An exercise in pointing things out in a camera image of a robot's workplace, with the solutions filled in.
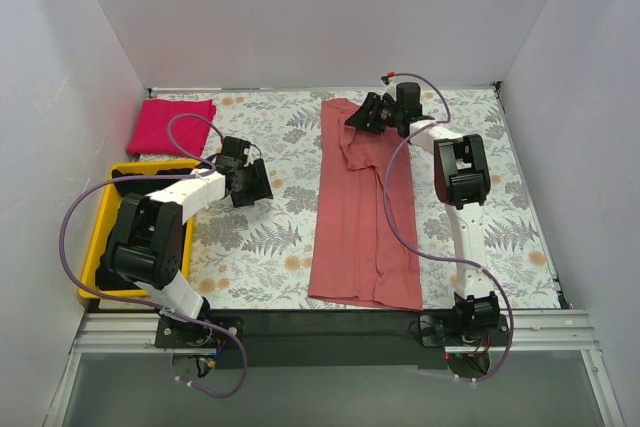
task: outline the pink fabric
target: pink fabric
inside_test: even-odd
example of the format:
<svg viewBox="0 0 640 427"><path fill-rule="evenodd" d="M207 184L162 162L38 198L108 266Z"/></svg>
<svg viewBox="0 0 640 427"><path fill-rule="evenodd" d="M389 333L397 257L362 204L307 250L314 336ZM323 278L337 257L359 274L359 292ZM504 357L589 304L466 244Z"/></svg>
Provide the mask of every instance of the pink fabric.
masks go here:
<svg viewBox="0 0 640 427"><path fill-rule="evenodd" d="M167 126L178 114L198 114L213 120L216 106L211 100L201 102L171 101L162 99L145 100L138 115L136 130L127 146L127 153L183 155L171 143ZM204 122L187 117L173 124L173 136L189 153L200 156L209 135L209 126Z"/></svg>
<svg viewBox="0 0 640 427"><path fill-rule="evenodd" d="M420 264L389 228L382 197L384 174L402 140L356 132L344 121L358 106L322 103L322 170L309 296L366 307L422 310ZM394 164L389 194L402 235L417 245L409 151Z"/></svg>

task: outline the gray wall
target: gray wall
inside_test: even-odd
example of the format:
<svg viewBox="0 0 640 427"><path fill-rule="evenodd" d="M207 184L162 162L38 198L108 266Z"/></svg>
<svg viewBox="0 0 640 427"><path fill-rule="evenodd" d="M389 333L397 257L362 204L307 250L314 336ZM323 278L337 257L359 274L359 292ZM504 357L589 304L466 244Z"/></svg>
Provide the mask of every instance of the gray wall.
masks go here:
<svg viewBox="0 0 640 427"><path fill-rule="evenodd" d="M509 128L568 298L640 425L640 0L549 0L505 81Z"/></svg>
<svg viewBox="0 0 640 427"><path fill-rule="evenodd" d="M99 0L147 87L504 79L546 0Z"/></svg>
<svg viewBox="0 0 640 427"><path fill-rule="evenodd" d="M143 88L97 0L0 0L0 425L39 426L83 309L60 220L125 158ZM72 221L80 271L98 199Z"/></svg>

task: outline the red folded fabric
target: red folded fabric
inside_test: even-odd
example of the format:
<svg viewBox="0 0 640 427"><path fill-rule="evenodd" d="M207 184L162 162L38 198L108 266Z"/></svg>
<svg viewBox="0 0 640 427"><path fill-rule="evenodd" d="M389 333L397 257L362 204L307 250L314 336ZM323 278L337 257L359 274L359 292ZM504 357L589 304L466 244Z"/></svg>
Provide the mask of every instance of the red folded fabric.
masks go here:
<svg viewBox="0 0 640 427"><path fill-rule="evenodd" d="M213 120L216 106L211 100L200 102L149 99L142 103L133 138L127 146L127 153L183 155L171 143L167 126L178 114L198 114ZM184 118L173 124L176 141L193 155L200 156L209 136L209 126L194 118Z"/></svg>
<svg viewBox="0 0 640 427"><path fill-rule="evenodd" d="M322 166L309 297L366 307L422 310L420 264L389 228L384 174L402 140L357 132L344 121L358 106L346 99L322 103ZM408 149L394 164L391 212L400 233L418 244Z"/></svg>

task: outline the yellow plastic container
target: yellow plastic container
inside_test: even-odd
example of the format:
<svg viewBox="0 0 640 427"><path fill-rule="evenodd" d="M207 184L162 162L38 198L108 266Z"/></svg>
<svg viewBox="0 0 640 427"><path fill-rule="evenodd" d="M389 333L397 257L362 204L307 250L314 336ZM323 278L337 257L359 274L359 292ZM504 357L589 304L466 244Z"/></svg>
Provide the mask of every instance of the yellow plastic container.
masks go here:
<svg viewBox="0 0 640 427"><path fill-rule="evenodd" d="M111 178L111 171L113 169L118 169L123 174L141 173L145 175L152 175L157 173L159 170L194 168L197 164L197 161L191 159L168 160L161 162L126 162L113 165L111 169L109 169L109 178ZM84 271L82 272L81 278L83 284L96 290L100 290L96 286L96 269L100 266L100 257L107 249L107 237L116 223L116 217L118 215L118 209L120 208L121 201L122 197L113 184L107 185L104 188L102 202L100 203L100 210L98 211L98 219L96 220L96 225L93 229L93 237L91 238L87 261L84 264ZM184 249L182 253L182 273L185 277L189 275L194 227L195 221L192 217L187 221L187 232L185 235ZM90 294L89 292L85 292L82 289L78 290L80 292L80 296L85 299L98 298L97 296ZM149 295L142 289L105 290L104 293L115 295L117 297L147 297Z"/></svg>

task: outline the cloth fold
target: cloth fold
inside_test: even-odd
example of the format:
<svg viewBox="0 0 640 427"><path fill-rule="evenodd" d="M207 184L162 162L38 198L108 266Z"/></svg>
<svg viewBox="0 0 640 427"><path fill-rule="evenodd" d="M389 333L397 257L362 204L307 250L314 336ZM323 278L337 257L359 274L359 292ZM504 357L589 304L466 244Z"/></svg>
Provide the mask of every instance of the cloth fold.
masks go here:
<svg viewBox="0 0 640 427"><path fill-rule="evenodd" d="M384 175L401 142L395 130L358 132L344 122L358 106L322 103L322 166L309 296L365 307L422 310L420 264L393 235L383 204ZM417 245L409 151L394 164L391 212Z"/></svg>
<svg viewBox="0 0 640 427"><path fill-rule="evenodd" d="M129 155L169 154L182 156L183 154L169 139L167 126L176 115L186 113L198 114L211 121L216 113L216 106L211 100L200 102L145 100L138 115L133 138L127 146L127 153ZM186 117L173 124L173 135L187 152L200 156L209 136L209 126L198 119Z"/></svg>

